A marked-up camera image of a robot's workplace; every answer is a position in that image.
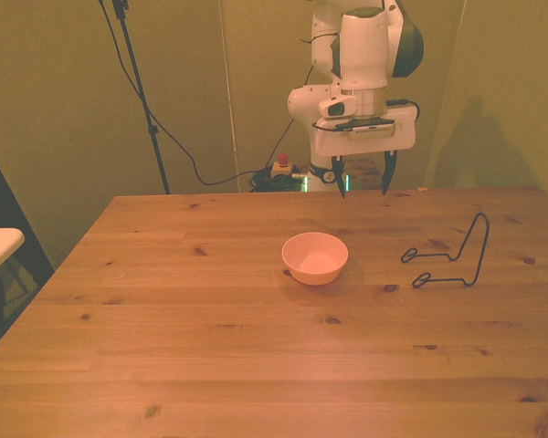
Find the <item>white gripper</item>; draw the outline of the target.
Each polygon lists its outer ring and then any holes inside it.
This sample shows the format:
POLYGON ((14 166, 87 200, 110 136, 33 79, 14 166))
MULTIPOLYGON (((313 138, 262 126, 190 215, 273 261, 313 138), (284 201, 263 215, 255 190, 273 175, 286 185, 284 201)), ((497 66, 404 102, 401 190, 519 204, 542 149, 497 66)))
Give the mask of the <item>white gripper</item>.
POLYGON ((339 192, 345 198, 343 156, 385 151, 382 194, 386 194, 395 174, 397 151, 411 149, 416 143, 416 106, 389 108, 372 121, 326 120, 313 123, 314 149, 321 157, 332 157, 332 172, 339 192))

